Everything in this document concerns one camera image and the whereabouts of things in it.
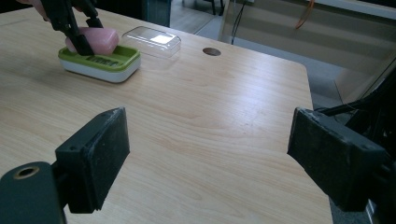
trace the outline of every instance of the wooden table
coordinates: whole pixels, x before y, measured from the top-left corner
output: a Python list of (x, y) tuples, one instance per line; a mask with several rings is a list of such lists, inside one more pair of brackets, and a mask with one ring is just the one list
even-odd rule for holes
[(95, 115), (125, 106), (131, 154), (102, 210), (65, 208), (69, 223), (332, 223), (328, 197), (286, 154), (294, 108), (312, 106), (302, 65), (99, 15), (120, 35), (138, 25), (176, 34), (181, 50), (142, 55), (138, 71), (111, 84), (64, 71), (64, 35), (33, 9), (0, 14), (0, 175), (54, 162)]

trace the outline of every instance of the green soap dish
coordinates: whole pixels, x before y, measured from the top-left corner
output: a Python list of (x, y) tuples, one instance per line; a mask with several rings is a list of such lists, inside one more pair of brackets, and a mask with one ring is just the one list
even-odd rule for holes
[(140, 66), (139, 50), (125, 46), (116, 46), (111, 55), (90, 56), (63, 48), (59, 50), (58, 57), (65, 70), (109, 82), (126, 80)]

